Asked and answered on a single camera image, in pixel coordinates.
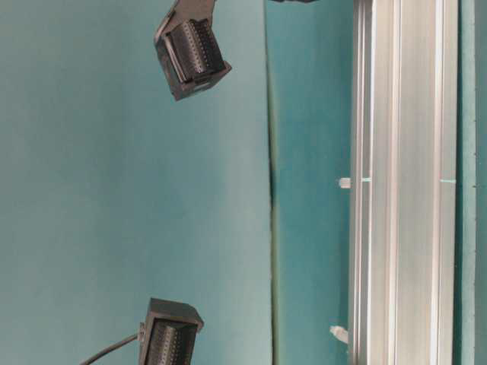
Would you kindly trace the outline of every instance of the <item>teal panel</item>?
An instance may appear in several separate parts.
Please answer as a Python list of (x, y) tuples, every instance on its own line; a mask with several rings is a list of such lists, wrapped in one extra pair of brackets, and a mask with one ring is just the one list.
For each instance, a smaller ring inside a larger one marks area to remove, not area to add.
[(475, 0), (460, 2), (454, 364), (475, 358)]
[(194, 364), (271, 363), (263, 3), (218, 2), (234, 70), (179, 103), (152, 46), (171, 5), (2, 0), (4, 364), (79, 363), (150, 296), (200, 311)]
[(476, 364), (487, 363), (487, 2), (476, 1), (477, 258)]
[(266, 4), (275, 356), (346, 363), (353, 2)]

